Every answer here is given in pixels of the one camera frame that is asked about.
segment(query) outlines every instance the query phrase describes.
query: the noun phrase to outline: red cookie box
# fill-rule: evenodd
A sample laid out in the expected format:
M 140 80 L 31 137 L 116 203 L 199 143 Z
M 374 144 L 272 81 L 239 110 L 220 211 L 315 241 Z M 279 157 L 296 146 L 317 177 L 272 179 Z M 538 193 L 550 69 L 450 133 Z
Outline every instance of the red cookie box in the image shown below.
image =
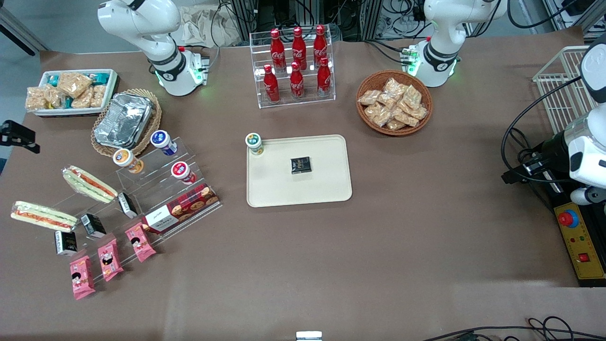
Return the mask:
M 204 183 L 146 214 L 144 223 L 149 226 L 150 232 L 163 234 L 217 201 L 219 198 L 215 192 Z

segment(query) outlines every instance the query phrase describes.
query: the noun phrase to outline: emergency stop button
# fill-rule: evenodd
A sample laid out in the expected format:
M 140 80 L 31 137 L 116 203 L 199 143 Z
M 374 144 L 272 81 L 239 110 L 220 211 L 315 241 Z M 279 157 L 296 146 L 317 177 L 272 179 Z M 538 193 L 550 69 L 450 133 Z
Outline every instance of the emergency stop button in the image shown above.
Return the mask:
M 558 221 L 560 224 L 568 226 L 571 229 L 579 226 L 579 216 L 571 209 L 558 214 Z

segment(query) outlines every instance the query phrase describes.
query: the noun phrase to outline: gray floor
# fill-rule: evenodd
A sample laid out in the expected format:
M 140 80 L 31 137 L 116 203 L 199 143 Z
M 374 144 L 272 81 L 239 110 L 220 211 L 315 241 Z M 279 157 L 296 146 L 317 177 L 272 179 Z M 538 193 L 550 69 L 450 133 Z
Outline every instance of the gray floor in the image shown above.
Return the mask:
M 513 16 L 519 22 L 527 22 L 518 1 L 510 0 Z M 11 11 L 46 45 L 55 51 L 69 53 L 95 53 L 134 51 L 134 46 L 109 35 L 97 21 L 97 6 L 101 0 L 5 0 L 5 8 Z M 177 5 L 188 5 L 209 0 L 175 0 Z M 547 13 L 541 0 L 526 0 L 527 13 L 533 22 L 545 18 Z M 525 35 L 550 32 L 551 24 L 537 27 L 535 32 L 522 30 L 509 23 L 507 16 L 495 20 L 484 36 Z M 0 35 L 0 123 L 14 120 L 19 123 L 25 116 L 25 88 L 38 85 L 40 63 Z M 0 147 L 0 158 L 8 158 L 11 149 Z

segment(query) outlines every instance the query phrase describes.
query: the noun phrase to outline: pink snack package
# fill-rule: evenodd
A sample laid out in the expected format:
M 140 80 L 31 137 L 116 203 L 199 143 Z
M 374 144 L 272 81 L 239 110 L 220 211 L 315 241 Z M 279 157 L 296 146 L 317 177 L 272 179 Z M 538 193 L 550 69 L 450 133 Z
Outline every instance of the pink snack package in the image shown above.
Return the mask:
M 101 262 L 101 272 L 106 282 L 109 282 L 115 275 L 124 271 L 122 266 L 120 266 L 120 259 L 118 259 L 118 246 L 115 239 L 101 246 L 97 252 L 99 254 L 99 261 Z
M 142 263 L 147 257 L 156 253 L 149 244 L 145 231 L 143 231 L 143 223 L 138 223 L 134 227 L 126 230 L 125 233 L 128 240 L 130 240 L 130 243 L 133 245 L 133 249 L 135 249 L 135 254 L 139 259 L 139 262 Z
M 72 291 L 76 300 L 95 292 L 88 256 L 71 262 L 70 272 L 72 273 Z

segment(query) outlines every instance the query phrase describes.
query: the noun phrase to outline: yogurt cup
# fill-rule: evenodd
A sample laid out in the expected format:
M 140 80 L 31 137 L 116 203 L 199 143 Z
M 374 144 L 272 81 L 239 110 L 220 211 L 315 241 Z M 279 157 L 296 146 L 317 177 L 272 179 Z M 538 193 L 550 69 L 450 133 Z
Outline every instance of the yogurt cup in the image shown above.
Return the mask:
M 177 161 L 173 164 L 173 167 L 170 169 L 171 174 L 181 181 L 184 184 L 193 184 L 196 182 L 196 174 L 191 171 L 187 163 L 183 161 Z
M 259 134 L 250 133 L 246 135 L 244 141 L 246 142 L 246 145 L 248 146 L 248 149 L 250 149 L 251 153 L 255 155 L 263 154 L 263 141 L 261 141 L 261 136 L 259 136 Z
M 151 144 L 162 150 L 165 155 L 173 155 L 177 152 L 177 144 L 170 138 L 166 130 L 156 130 L 150 137 Z
M 137 174 L 143 171 L 143 161 L 137 159 L 133 152 L 128 149 L 118 149 L 113 156 L 114 163 L 128 169 L 129 172 Z

